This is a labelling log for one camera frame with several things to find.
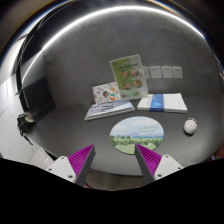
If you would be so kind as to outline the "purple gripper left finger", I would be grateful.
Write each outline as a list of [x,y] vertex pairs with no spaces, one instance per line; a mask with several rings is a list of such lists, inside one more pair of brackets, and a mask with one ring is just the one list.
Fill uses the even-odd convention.
[[92,144],[69,157],[60,156],[47,168],[47,171],[83,187],[94,157],[95,145]]

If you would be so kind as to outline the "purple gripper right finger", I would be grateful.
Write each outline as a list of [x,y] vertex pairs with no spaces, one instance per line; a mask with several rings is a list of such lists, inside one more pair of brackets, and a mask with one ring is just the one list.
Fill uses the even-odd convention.
[[135,145],[134,154],[145,183],[152,183],[183,169],[183,166],[170,155],[160,155],[139,144]]

